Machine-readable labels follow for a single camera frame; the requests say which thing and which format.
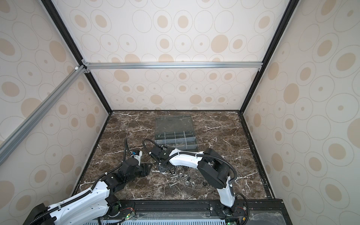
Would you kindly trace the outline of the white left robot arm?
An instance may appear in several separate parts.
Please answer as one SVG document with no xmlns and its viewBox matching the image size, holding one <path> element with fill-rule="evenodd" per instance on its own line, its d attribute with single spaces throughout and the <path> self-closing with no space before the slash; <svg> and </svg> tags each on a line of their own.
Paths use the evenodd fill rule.
<svg viewBox="0 0 360 225">
<path fill-rule="evenodd" d="M 151 163 L 140 163 L 130 157 L 119 166 L 101 175 L 94 184 L 66 200 L 45 206 L 35 206 L 25 225 L 82 225 L 103 216 L 116 217 L 121 211 L 121 201 L 115 194 L 129 182 L 150 174 Z"/>
</svg>

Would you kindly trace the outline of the horizontal aluminium frame bar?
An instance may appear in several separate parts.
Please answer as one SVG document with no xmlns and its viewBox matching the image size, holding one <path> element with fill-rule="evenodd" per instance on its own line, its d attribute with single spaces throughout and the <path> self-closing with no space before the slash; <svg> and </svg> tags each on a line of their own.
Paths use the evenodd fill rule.
<svg viewBox="0 0 360 225">
<path fill-rule="evenodd" d="M 256 68 L 263 65 L 260 61 L 224 61 L 224 62 L 117 62 L 94 63 L 85 62 L 82 67 L 87 71 L 93 70 L 186 70 L 186 69 L 238 69 Z"/>
</svg>

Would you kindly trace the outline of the diagonal aluminium frame bar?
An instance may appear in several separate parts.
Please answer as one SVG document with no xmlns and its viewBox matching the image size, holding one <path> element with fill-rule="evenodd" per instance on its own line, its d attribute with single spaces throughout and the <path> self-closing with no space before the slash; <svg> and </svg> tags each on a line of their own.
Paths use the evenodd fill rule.
<svg viewBox="0 0 360 225">
<path fill-rule="evenodd" d="M 22 124 L 1 144 L 1 164 L 3 164 L 18 145 L 27 137 L 39 121 L 49 112 L 63 96 L 74 81 L 85 73 L 85 66 L 79 65 L 62 83 L 24 120 Z"/>
</svg>

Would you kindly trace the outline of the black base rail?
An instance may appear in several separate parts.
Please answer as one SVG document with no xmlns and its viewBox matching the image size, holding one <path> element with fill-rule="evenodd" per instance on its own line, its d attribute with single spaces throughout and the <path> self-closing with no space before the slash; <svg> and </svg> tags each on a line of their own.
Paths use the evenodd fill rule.
<svg viewBox="0 0 360 225">
<path fill-rule="evenodd" d="M 124 200 L 85 206 L 73 203 L 50 213 L 57 225 L 103 224 L 221 224 L 290 225 L 285 204 L 279 199 L 235 200 L 226 207 L 219 200 Z"/>
</svg>

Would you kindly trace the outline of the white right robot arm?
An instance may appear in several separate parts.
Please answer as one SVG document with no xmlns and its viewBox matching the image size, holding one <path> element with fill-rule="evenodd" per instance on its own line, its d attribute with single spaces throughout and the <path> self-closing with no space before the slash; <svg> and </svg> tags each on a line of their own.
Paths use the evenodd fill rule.
<svg viewBox="0 0 360 225">
<path fill-rule="evenodd" d="M 189 152 L 171 147 L 155 146 L 149 155 L 162 171 L 177 166 L 197 169 L 208 184 L 217 189 L 221 204 L 228 208 L 233 207 L 235 194 L 232 183 L 238 177 L 237 171 L 213 149 Z"/>
</svg>

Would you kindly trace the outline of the clear grey compartment organizer box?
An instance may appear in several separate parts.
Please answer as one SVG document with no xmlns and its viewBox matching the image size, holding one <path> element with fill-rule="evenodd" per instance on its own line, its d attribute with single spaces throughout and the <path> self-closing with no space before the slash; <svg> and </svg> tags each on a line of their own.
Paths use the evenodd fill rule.
<svg viewBox="0 0 360 225">
<path fill-rule="evenodd" d="M 188 115 L 156 118 L 155 142 L 182 151 L 198 151 L 192 118 Z"/>
</svg>

